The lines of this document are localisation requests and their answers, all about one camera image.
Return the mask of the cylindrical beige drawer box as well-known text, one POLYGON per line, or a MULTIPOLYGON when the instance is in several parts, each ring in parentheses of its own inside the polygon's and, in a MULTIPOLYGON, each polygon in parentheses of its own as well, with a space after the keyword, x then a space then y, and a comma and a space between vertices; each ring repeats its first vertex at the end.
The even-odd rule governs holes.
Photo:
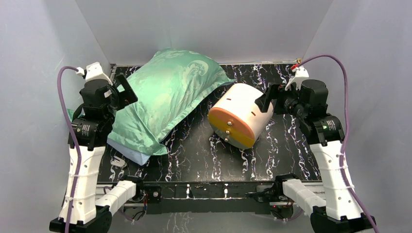
POLYGON ((244 83, 236 83, 210 108, 208 121, 213 131, 236 148, 251 148, 273 116, 270 103, 262 113, 255 100, 263 93, 244 83))

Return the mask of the green patterned satin pillowcase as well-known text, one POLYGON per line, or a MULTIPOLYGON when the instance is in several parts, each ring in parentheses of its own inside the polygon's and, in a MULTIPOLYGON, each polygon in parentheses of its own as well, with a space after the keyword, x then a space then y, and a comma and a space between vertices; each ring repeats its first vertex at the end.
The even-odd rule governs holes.
POLYGON ((147 155, 164 155, 164 138, 215 89, 233 82, 213 59, 165 49, 126 77, 138 101, 114 112, 107 139, 147 155))

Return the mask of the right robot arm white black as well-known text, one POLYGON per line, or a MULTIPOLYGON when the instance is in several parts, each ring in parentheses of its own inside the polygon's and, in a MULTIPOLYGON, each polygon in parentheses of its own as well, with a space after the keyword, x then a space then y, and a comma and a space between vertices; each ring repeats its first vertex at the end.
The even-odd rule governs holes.
POLYGON ((274 196, 288 198, 310 217, 316 233, 358 233, 375 229, 376 221, 364 210, 354 194, 345 154, 345 139, 340 120, 327 112, 328 89, 319 80, 305 80, 301 85, 270 85, 255 103, 262 113, 274 104, 277 115, 289 114, 299 121, 299 128, 315 156, 321 173, 325 197, 321 198, 303 185, 294 174, 277 176, 274 196))

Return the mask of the light blue pillowcase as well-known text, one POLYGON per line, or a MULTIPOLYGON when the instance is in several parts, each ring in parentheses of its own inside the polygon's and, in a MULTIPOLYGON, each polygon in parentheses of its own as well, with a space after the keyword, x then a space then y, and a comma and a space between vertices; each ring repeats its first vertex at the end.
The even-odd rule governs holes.
POLYGON ((151 157, 150 155, 147 155, 139 151, 132 150, 124 145, 121 145, 112 139, 108 139, 107 143, 108 145, 113 147, 115 150, 120 152, 124 157, 126 157, 127 159, 133 161, 134 163, 140 166, 145 165, 148 162, 149 158, 151 157))

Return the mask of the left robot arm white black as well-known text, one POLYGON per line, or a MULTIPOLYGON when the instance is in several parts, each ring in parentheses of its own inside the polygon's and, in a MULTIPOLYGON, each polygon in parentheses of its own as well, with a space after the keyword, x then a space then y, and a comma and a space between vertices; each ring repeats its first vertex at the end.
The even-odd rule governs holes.
POLYGON ((96 197, 96 185, 114 112, 137 101, 124 75, 117 75, 119 91, 109 81, 87 81, 80 90, 83 103, 69 120, 69 179, 59 217, 50 221, 56 233, 106 233, 112 216, 127 201, 139 202, 145 189, 137 178, 125 176, 103 197, 96 197))

